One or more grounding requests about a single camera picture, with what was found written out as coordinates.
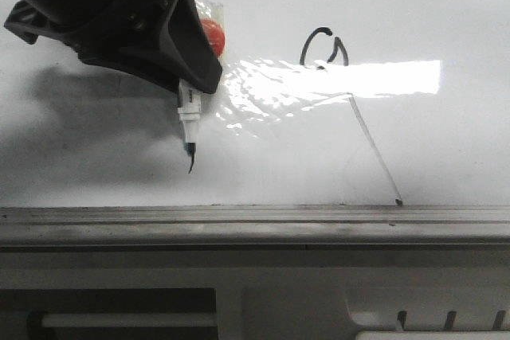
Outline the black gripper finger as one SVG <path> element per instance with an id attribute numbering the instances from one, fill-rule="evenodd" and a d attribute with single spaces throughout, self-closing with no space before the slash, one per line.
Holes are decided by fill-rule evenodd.
<path id="1" fill-rule="evenodd" d="M 195 0 L 154 3 L 132 24 L 84 47 L 78 58 L 171 92 L 185 80 L 200 92 L 213 94 L 222 76 L 222 65 L 202 27 Z"/>

